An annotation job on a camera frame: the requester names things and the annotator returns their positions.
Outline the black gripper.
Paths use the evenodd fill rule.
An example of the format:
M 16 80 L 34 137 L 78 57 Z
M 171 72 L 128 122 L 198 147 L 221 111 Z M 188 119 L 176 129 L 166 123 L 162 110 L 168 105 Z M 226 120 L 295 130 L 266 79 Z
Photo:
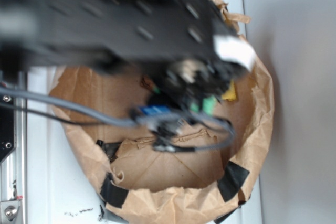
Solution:
M 228 90 L 230 82 L 246 75 L 247 68 L 234 62 L 214 60 L 182 60 L 160 64 L 149 73 L 154 84 L 149 105 L 191 111 L 192 102 L 214 96 L 217 102 Z

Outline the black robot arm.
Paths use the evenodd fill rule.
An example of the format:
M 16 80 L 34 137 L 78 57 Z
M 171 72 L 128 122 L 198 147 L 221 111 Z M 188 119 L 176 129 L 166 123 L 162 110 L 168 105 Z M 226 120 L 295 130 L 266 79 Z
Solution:
M 1 71 L 137 66 L 183 108 L 226 91 L 254 67 L 211 0 L 1 0 Z

